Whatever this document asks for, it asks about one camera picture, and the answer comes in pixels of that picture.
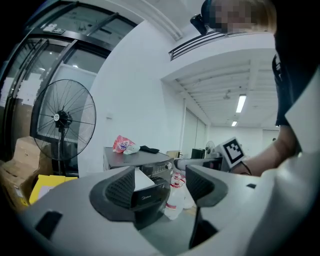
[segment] white bottle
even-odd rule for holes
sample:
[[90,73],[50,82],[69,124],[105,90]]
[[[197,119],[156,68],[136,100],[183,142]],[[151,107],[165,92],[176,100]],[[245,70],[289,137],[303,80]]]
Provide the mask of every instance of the white bottle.
[[183,202],[183,209],[191,209],[195,205],[195,201],[192,198],[186,184],[186,177],[181,179],[182,189],[184,190],[184,202]]
[[182,188],[180,178],[180,174],[175,173],[171,179],[170,196],[164,209],[164,214],[170,220],[176,219],[184,209],[185,191]]

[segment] fluorescent light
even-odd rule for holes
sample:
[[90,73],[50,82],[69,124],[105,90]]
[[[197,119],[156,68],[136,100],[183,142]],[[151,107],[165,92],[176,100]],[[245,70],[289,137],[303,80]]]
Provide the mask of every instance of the fluorescent light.
[[239,96],[239,102],[238,102],[238,107],[236,108],[236,113],[241,113],[242,111],[242,108],[244,107],[244,104],[246,102],[246,98],[247,98],[247,95],[240,95]]

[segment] red and white bag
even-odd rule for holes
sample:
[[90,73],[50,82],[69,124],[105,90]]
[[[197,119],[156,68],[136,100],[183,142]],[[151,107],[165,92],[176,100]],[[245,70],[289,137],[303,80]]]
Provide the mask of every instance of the red and white bag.
[[113,143],[113,152],[122,153],[128,146],[135,145],[130,139],[118,136]]

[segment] metal railing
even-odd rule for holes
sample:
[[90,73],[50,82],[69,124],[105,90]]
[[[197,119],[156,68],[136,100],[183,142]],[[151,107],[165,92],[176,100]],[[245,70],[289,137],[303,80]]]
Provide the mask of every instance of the metal railing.
[[186,41],[184,43],[182,43],[181,45],[179,45],[178,47],[174,48],[173,50],[169,51],[169,55],[171,57],[171,61],[173,61],[174,59],[180,57],[181,55],[184,55],[188,52],[190,52],[193,49],[196,49],[200,46],[209,44],[213,41],[217,41],[220,39],[225,39],[228,37],[234,37],[234,36],[240,36],[240,35],[246,35],[248,33],[246,32],[241,32],[241,33],[230,33],[230,34],[223,34],[220,32],[209,32],[206,35],[199,35],[195,38],[192,38],[189,41]]

